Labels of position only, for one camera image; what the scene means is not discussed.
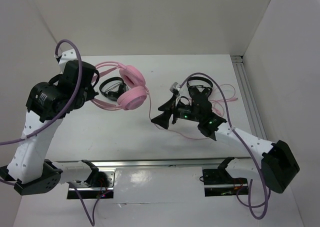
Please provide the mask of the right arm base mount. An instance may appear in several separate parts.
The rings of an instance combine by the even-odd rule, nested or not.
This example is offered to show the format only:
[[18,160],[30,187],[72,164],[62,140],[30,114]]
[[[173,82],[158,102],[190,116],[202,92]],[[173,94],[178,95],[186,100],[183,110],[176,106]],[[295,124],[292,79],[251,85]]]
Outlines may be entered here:
[[226,176],[221,169],[203,169],[199,180],[204,185],[206,197],[248,195],[248,181],[245,178]]

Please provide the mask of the pink headphones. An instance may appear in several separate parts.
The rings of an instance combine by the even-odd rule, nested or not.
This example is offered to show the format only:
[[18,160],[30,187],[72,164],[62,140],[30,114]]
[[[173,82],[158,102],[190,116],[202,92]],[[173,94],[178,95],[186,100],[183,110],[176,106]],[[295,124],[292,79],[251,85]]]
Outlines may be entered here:
[[93,82],[109,73],[118,70],[119,76],[103,81],[99,86],[101,95],[115,104],[94,98],[91,102],[98,108],[106,111],[135,110],[140,107],[149,95],[146,80],[139,70],[132,65],[124,65],[117,61],[105,61],[97,64],[97,70],[103,67],[110,69],[98,72],[92,79]]

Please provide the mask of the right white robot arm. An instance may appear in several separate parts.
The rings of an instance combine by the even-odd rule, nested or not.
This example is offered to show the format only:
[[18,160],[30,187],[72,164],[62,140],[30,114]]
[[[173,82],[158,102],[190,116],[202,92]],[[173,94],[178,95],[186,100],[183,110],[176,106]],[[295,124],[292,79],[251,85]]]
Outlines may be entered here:
[[248,151],[257,168],[257,177],[271,191],[283,193],[300,171],[289,145],[282,140],[272,142],[254,136],[215,114],[209,101],[211,87],[193,85],[188,93],[190,97],[185,104],[179,91],[172,89],[172,97],[158,108],[162,113],[150,121],[165,130],[178,119],[196,122],[199,132],[206,138]]

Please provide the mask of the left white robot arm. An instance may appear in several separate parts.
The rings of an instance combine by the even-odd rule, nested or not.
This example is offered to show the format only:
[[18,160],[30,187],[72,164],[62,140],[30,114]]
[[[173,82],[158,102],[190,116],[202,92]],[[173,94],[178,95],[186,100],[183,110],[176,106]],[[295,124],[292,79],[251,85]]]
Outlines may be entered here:
[[65,114],[54,118],[71,100],[76,88],[79,62],[74,49],[58,57],[61,73],[48,82],[36,84],[26,103],[22,141],[8,165],[1,167],[0,176],[13,184],[21,196],[45,194],[58,184],[97,184],[99,169],[88,160],[56,162],[46,158],[54,134]]

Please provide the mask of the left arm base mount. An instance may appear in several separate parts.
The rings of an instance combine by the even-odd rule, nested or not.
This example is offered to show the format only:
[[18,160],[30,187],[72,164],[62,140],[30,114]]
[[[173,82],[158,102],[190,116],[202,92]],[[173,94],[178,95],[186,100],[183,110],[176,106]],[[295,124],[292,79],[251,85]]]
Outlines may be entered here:
[[80,180],[71,183],[77,188],[83,200],[96,200],[98,196],[101,199],[113,199],[115,177],[115,168],[100,168],[98,177],[93,183]]

